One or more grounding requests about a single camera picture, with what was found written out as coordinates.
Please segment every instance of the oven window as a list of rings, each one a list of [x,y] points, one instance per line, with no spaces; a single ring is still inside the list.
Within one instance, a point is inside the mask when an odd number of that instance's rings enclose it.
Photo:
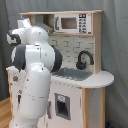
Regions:
[[[62,29],[77,29],[76,17],[72,18],[61,18]]]

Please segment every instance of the toy kitchen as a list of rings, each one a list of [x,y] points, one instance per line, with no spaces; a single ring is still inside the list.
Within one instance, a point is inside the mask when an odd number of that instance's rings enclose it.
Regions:
[[[114,76],[101,70],[101,10],[21,13],[44,28],[63,56],[52,74],[48,108],[38,128],[105,128],[105,87]],[[7,68],[12,116],[17,114],[25,71]]]

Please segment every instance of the toy sink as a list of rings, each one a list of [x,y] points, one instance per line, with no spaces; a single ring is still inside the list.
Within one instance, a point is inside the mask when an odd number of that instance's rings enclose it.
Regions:
[[[75,81],[82,81],[87,79],[93,73],[90,71],[82,71],[78,69],[72,68],[61,68],[58,72],[53,73],[53,76],[61,77],[65,79],[75,80]]]

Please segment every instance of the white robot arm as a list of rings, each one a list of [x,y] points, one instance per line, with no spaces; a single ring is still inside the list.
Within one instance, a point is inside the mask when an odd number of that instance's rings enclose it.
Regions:
[[[17,45],[12,52],[13,66],[25,70],[26,78],[18,113],[9,128],[37,128],[39,118],[46,113],[51,72],[60,69],[62,55],[48,44],[46,31],[32,27],[29,19],[19,20],[18,27],[7,40]]]

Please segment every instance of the door handle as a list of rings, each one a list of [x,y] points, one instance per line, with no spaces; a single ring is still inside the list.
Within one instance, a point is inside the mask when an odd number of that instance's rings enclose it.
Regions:
[[[58,20],[59,20],[59,17],[56,17],[56,18],[55,18],[55,29],[56,29],[56,30],[59,30],[59,27],[57,27],[57,21],[58,21]]]
[[[47,107],[47,115],[49,119],[51,119],[50,107],[51,107],[51,101],[48,102],[48,107]]]

